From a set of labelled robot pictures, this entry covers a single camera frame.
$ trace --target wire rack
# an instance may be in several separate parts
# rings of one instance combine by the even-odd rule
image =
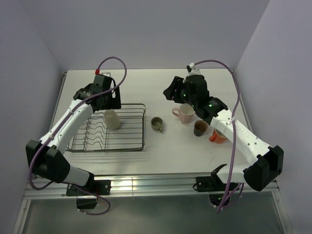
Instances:
[[[145,105],[122,104],[115,110],[120,128],[109,130],[105,111],[92,114],[69,142],[70,152],[142,151],[145,144]]]

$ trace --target metal dish rack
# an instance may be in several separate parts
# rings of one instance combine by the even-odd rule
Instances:
[[[104,121],[104,112],[92,114],[78,129],[69,142],[66,151],[70,152],[108,152],[142,151],[145,144],[144,104],[122,104],[115,110],[121,126],[109,130]]]

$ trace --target pink mug handle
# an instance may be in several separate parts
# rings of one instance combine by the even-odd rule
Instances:
[[[174,114],[176,117],[179,117],[179,114],[177,114],[175,111],[179,111],[179,114],[180,114],[180,108],[173,108],[172,109],[172,114]]]

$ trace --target wall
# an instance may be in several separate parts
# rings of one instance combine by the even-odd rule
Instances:
[[[253,130],[285,151],[278,184],[300,234],[312,230],[311,9],[271,0],[237,68]]]
[[[269,0],[20,0],[63,69],[236,67]],[[107,68],[121,68],[117,62]]]
[[[0,233],[12,233],[28,171],[25,146],[49,127],[61,72],[18,0],[0,7]]]

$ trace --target table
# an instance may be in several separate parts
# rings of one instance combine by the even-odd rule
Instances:
[[[220,98],[231,109],[236,101],[236,90],[231,74],[226,69],[201,69],[210,95]],[[119,82],[124,71],[109,70]],[[218,145],[208,141],[213,128],[204,136],[193,134],[192,123],[182,124],[172,114],[172,108],[179,104],[166,100],[162,92],[171,84],[174,76],[185,77],[186,69],[128,70],[125,82],[120,87],[122,103],[143,103],[146,105],[146,140],[142,152],[71,153],[64,156],[74,166],[95,175],[142,175],[171,173],[211,172],[223,163],[229,163],[232,143]],[[94,71],[68,71],[56,108],[55,124],[67,110],[77,90],[93,82]],[[242,105],[236,117],[247,125]],[[165,123],[164,133],[155,132],[150,126],[152,117],[160,116]],[[247,163],[237,151],[235,164]]]

